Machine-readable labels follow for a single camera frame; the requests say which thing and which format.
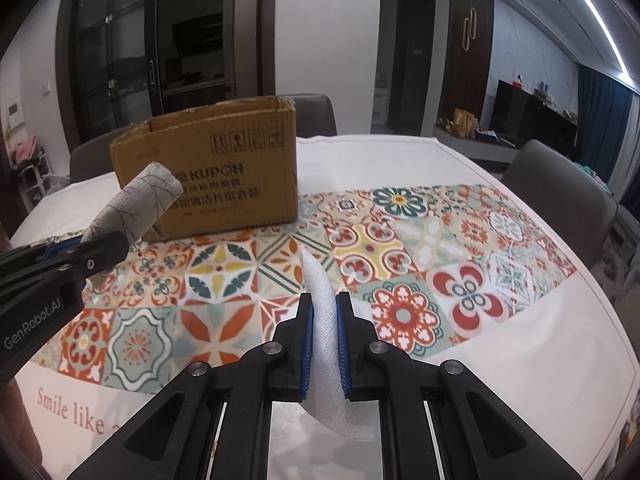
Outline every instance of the pink cloth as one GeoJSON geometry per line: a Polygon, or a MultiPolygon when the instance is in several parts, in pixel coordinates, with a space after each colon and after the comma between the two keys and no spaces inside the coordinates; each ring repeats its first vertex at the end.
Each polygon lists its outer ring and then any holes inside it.
{"type": "Polygon", "coordinates": [[[29,160],[33,153],[36,151],[38,140],[35,137],[28,137],[27,140],[19,142],[15,146],[11,147],[11,154],[14,158],[15,164],[18,164],[24,160],[29,160]]]}

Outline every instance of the shelf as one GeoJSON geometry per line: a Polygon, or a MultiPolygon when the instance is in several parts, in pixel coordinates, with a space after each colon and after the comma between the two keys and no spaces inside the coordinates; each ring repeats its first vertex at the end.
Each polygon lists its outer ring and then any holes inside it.
{"type": "Polygon", "coordinates": [[[202,90],[203,88],[211,88],[213,86],[224,86],[224,79],[215,79],[213,81],[201,81],[200,83],[192,83],[190,85],[180,86],[178,88],[172,88],[171,90],[162,90],[162,97],[168,97],[171,95],[184,94],[185,92],[192,92],[194,90],[202,90]]]}

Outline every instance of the white tissue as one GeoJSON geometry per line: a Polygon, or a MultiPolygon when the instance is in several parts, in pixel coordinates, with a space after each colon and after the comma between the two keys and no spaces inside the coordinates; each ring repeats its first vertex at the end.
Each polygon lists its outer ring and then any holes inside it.
{"type": "MultiPolygon", "coordinates": [[[[380,438],[378,402],[349,402],[344,398],[338,364],[335,291],[322,265],[306,250],[298,253],[306,291],[314,306],[311,378],[302,407],[330,430],[354,440],[380,438]]],[[[356,316],[371,320],[371,306],[351,298],[356,316]]]]}

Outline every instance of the blue curtain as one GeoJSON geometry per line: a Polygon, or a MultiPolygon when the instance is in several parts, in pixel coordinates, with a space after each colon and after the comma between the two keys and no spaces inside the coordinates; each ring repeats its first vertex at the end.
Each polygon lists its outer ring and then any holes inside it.
{"type": "Polygon", "coordinates": [[[625,138],[633,92],[591,68],[578,67],[580,163],[608,182],[625,138]]]}

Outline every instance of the gold door handle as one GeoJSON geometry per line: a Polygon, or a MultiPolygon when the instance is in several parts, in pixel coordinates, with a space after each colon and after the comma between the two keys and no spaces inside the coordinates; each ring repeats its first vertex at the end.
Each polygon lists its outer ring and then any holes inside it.
{"type": "Polygon", "coordinates": [[[462,26],[462,50],[464,50],[465,52],[469,51],[469,43],[470,43],[470,38],[469,38],[469,18],[465,18],[465,23],[462,26]]]}
{"type": "Polygon", "coordinates": [[[475,7],[471,7],[471,21],[469,25],[469,37],[474,40],[476,38],[476,28],[478,28],[478,11],[475,7]]]}

